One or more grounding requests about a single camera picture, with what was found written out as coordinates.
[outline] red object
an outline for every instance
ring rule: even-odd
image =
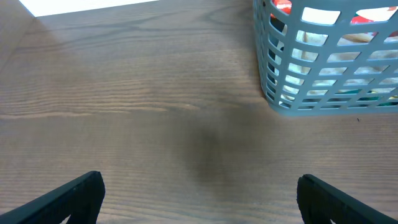
[[[360,24],[360,23],[368,23],[368,22],[374,22],[373,20],[363,18],[362,16],[356,16],[351,20],[352,24]]]
[[[290,2],[289,0],[272,0],[272,2],[277,9],[287,14],[290,14],[290,11],[292,10],[292,2]]]
[[[396,36],[398,36],[398,31],[395,31],[395,32],[393,32],[393,33],[390,35],[390,37],[396,37]]]

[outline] wooden table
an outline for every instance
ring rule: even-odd
[[[0,73],[0,213],[98,170],[98,223],[302,223],[306,173],[398,218],[396,115],[272,111],[252,1],[29,24]]]

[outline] wood grain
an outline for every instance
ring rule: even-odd
[[[0,71],[33,21],[18,0],[0,1]]]
[[[0,212],[99,170],[98,223],[302,223],[311,173],[398,218],[396,116],[273,112],[251,18],[162,0],[36,19],[0,74]]]

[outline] plastic basket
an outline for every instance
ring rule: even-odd
[[[387,21],[353,24],[359,10],[398,6],[396,0],[291,0],[290,14],[276,8],[272,0],[254,0],[257,58],[261,85],[271,108],[287,115],[387,113],[398,111],[398,59],[372,58],[378,52],[398,49],[398,41],[386,39],[398,29],[398,12]],[[303,20],[306,7],[338,11],[334,24]],[[297,40],[299,32],[327,35],[323,44]],[[347,34],[373,33],[370,42],[338,45]],[[295,51],[317,54],[315,60],[294,56]],[[330,61],[332,54],[356,53],[356,58]],[[309,72],[297,72],[292,66]],[[357,72],[361,68],[378,72]],[[322,73],[323,69],[343,69]],[[350,84],[352,80],[365,80]],[[329,85],[317,83],[329,82]]]

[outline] white wall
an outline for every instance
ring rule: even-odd
[[[20,0],[35,16],[47,16],[156,0]]]

